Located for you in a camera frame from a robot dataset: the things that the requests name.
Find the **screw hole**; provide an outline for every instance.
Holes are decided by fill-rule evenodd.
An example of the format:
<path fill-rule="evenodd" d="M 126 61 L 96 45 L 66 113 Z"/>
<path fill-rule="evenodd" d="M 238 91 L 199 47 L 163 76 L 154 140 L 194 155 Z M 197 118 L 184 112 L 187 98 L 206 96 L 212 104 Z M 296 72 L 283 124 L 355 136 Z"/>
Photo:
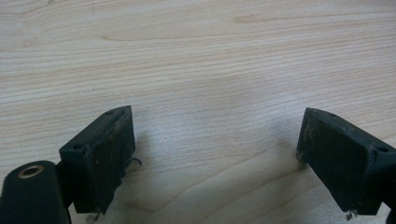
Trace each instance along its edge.
<path fill-rule="evenodd" d="M 18 177 L 21 179 L 30 178 L 32 176 L 40 174 L 44 170 L 44 166 L 42 165 L 33 165 L 29 166 L 18 174 Z"/>
<path fill-rule="evenodd" d="M 82 145 L 82 144 L 73 145 L 73 149 L 74 150 L 78 150 L 78 149 L 80 149 L 82 147 L 84 147 L 84 145 Z"/>
<path fill-rule="evenodd" d="M 385 147 L 377 147 L 376 150 L 378 150 L 380 152 L 389 152 L 389 150 Z"/>

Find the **wooden table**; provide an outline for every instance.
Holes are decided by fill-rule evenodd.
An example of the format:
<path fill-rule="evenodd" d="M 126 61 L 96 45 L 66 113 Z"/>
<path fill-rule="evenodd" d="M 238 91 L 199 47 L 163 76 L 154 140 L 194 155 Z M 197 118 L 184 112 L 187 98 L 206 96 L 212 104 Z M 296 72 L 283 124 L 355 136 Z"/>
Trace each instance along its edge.
<path fill-rule="evenodd" d="M 144 164 L 97 223 L 347 223 L 295 160 L 304 109 L 396 147 L 395 84 L 391 0 L 2 0 L 0 179 L 131 105 Z"/>

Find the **metal ring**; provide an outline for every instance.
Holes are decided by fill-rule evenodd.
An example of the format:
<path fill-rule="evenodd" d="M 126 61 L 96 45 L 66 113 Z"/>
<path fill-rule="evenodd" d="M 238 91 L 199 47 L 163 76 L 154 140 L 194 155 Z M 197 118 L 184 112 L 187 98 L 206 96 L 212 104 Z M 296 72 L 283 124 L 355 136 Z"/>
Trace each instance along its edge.
<path fill-rule="evenodd" d="M 30 178 L 32 176 L 40 174 L 43 170 L 44 170 L 44 166 L 42 165 L 31 165 L 20 171 L 18 177 L 21 179 Z"/>

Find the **black plastic part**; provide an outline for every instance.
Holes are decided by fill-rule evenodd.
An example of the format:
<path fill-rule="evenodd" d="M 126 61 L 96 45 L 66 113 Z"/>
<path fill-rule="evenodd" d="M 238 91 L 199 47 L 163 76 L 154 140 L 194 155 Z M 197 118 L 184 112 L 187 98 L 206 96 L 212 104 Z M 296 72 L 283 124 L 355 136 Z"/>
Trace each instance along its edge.
<path fill-rule="evenodd" d="M 395 190 L 386 183 L 394 174 L 396 149 L 334 114 L 305 110 L 297 152 L 344 212 L 375 215 Z M 392 209 L 394 199 L 388 200 Z"/>
<path fill-rule="evenodd" d="M 124 106 L 101 115 L 59 150 L 63 193 L 77 212 L 106 212 L 134 148 L 132 110 Z"/>
<path fill-rule="evenodd" d="M 396 212 L 395 212 L 395 210 L 391 210 L 390 211 L 386 223 L 387 224 L 395 224 L 396 223 Z"/>
<path fill-rule="evenodd" d="M 7 175 L 0 204 L 0 223 L 70 223 L 54 163 L 31 162 Z"/>

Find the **light wood surface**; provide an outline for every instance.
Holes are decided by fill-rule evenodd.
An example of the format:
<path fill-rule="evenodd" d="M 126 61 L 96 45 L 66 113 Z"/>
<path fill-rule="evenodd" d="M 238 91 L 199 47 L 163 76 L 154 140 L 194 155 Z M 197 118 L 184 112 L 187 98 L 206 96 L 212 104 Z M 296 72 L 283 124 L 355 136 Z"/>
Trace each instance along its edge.
<path fill-rule="evenodd" d="M 395 84 L 393 0 L 1 0 L 0 179 L 131 105 L 143 166 L 97 223 L 347 223 L 304 109 L 396 147 Z"/>

